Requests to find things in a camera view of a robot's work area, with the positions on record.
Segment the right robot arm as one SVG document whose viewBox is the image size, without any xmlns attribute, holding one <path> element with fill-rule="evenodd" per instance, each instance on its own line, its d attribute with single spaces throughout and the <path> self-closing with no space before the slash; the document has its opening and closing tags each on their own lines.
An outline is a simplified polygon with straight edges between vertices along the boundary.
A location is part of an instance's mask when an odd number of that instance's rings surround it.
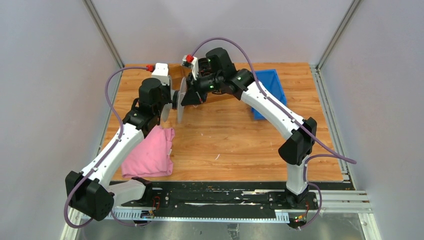
<svg viewBox="0 0 424 240">
<path fill-rule="evenodd" d="M 187 54 L 181 65 L 191 70 L 181 84 L 185 91 L 181 106 L 203 104 L 209 93 L 219 92 L 251 106 L 277 129 L 285 140 L 278 149 L 287 165 L 285 200 L 291 208 L 301 207 L 309 192 L 305 166 L 315 144 L 317 122 L 312 117 L 304 119 L 291 112 L 255 80 L 253 71 L 236 69 L 228 52 L 221 47 L 210 50 L 201 59 Z"/>
</svg>

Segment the grey perforated cable spool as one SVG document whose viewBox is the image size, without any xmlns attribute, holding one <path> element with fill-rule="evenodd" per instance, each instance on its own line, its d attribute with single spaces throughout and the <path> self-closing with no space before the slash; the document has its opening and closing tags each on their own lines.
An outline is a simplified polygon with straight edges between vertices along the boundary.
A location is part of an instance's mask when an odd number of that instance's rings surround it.
<svg viewBox="0 0 424 240">
<path fill-rule="evenodd" d="M 180 88 L 175 90 L 170 86 L 170 103 L 167 103 L 161 112 L 161 120 L 166 122 L 169 118 L 169 114 L 171 110 L 176 110 L 176 120 L 177 123 L 180 124 L 183 121 L 184 116 L 184 106 L 182 106 L 183 98 L 185 97 L 187 92 L 187 83 L 186 77 L 183 77 L 180 82 Z"/>
</svg>

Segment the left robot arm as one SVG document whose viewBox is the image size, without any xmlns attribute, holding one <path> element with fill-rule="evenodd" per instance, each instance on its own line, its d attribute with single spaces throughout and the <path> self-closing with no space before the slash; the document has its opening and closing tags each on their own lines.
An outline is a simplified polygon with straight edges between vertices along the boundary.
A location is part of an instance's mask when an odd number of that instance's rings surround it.
<svg viewBox="0 0 424 240">
<path fill-rule="evenodd" d="M 105 149 L 81 171 L 70 171 L 65 177 L 67 200 L 64 215 L 73 208 L 92 220 L 101 221 L 113 208 L 135 201 L 149 206 L 153 201 L 151 183 L 140 177 L 110 185 L 116 170 L 134 153 L 143 140 L 152 140 L 158 132 L 163 112 L 175 100 L 172 79 L 153 76 L 142 81 L 138 98 L 121 122 Z"/>
</svg>

